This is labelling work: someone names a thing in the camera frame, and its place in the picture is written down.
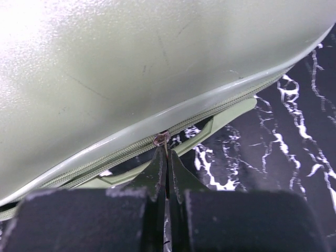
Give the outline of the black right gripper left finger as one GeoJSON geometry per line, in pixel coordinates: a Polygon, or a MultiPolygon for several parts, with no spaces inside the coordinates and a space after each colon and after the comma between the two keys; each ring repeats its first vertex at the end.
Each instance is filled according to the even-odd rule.
{"type": "Polygon", "coordinates": [[[166,153],[123,188],[39,190],[7,224],[1,251],[162,251],[166,153]]]}

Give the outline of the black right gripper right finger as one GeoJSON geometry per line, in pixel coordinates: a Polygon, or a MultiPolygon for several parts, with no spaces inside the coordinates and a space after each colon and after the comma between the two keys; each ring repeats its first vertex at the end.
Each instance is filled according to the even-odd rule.
{"type": "Polygon", "coordinates": [[[212,191],[167,153],[173,251],[329,251],[306,201],[286,191],[212,191]]]}

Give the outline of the green hard-shell suitcase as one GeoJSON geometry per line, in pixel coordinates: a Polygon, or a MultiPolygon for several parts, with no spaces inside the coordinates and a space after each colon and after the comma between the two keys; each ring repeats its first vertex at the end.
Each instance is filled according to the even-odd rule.
{"type": "Polygon", "coordinates": [[[1,1],[1,220],[206,118],[256,105],[335,24],[335,1],[1,1]]]}

